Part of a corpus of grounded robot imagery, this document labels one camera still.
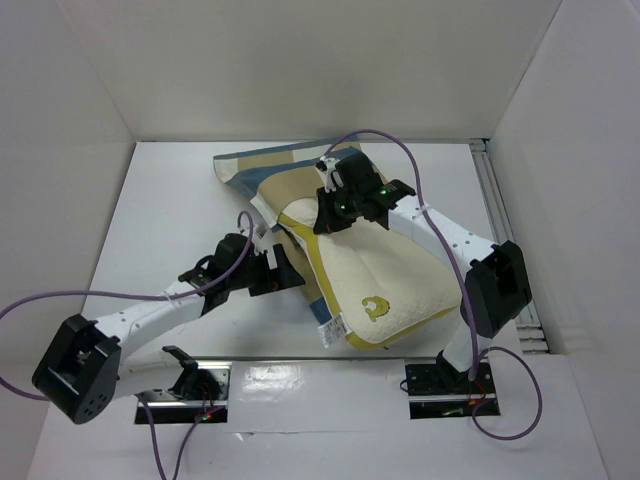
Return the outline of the blue beige plaid pillowcase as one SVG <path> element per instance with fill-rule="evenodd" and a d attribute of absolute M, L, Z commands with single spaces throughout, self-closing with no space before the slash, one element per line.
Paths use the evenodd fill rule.
<path fill-rule="evenodd" d="M 255 207 L 302 275 L 301 292 L 319 323 L 337 314 L 355 327 L 387 309 L 371 266 L 387 232 L 362 218 L 341 232 L 313 231 L 318 214 L 316 191 L 324 188 L 316 163 L 327 141 L 219 155 L 217 178 Z"/>

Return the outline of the cream pillow with duck patch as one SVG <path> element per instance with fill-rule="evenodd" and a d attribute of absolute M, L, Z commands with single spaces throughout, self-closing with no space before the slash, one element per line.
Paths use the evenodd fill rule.
<path fill-rule="evenodd" d="M 384 244 L 371 266 L 388 308 L 378 307 L 373 321 L 355 327 L 350 327 L 341 314 L 327 321 L 339 317 L 347 342 L 360 350 L 386 347 L 457 311 L 461 304 L 458 283 L 445 263 L 412 240 L 384 230 Z"/>

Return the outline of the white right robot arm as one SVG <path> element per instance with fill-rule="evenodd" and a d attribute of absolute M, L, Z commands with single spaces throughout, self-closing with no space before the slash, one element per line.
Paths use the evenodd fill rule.
<path fill-rule="evenodd" d="M 363 218 L 402 235 L 452 268 L 462 293 L 464 321 L 441 354 L 436 379 L 448 392 L 475 378 L 482 354 L 503 326 L 531 302 L 522 250 L 479 237 L 426 204 L 417 187 L 386 182 L 361 151 L 323 155 L 313 230 L 333 234 Z"/>

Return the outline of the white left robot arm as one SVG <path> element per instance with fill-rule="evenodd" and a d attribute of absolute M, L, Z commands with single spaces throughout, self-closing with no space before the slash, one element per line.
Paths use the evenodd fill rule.
<path fill-rule="evenodd" d="M 245 290 L 252 297 L 304 285 L 282 245 L 258 251 L 238 233 L 179 275 L 156 300 L 115 314 L 67 318 L 36 367 L 32 383 L 74 424 L 100 415 L 114 399 L 151 390 L 182 400 L 213 402 L 218 381 L 181 348 L 167 345 L 150 361 L 132 355 L 173 328 L 197 320 Z"/>

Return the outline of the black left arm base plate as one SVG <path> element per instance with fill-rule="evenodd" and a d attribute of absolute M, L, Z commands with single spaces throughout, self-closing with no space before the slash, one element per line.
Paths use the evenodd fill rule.
<path fill-rule="evenodd" d="M 179 390 L 153 389 L 142 393 L 155 424 L 222 424 L 228 420 L 231 364 L 203 361 L 195 380 Z"/>

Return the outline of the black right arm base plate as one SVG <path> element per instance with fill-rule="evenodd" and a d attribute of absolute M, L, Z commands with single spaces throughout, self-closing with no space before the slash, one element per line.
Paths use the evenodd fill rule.
<path fill-rule="evenodd" d="M 501 415 L 493 372 L 486 361 L 480 363 L 473 382 L 465 375 L 446 382 L 434 360 L 406 363 L 399 388 L 408 396 L 411 420 L 471 417 L 473 409 L 483 402 L 478 416 Z"/>

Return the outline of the aluminium frame rail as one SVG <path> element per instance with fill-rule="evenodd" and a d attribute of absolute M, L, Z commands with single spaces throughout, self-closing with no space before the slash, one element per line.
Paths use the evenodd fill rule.
<path fill-rule="evenodd" d="M 489 157 L 487 142 L 484 139 L 473 139 L 470 143 L 470 151 L 488 211 L 492 233 L 499 244 L 505 241 L 515 242 L 503 195 Z M 545 355 L 551 353 L 533 300 L 520 312 L 514 322 L 524 354 Z"/>

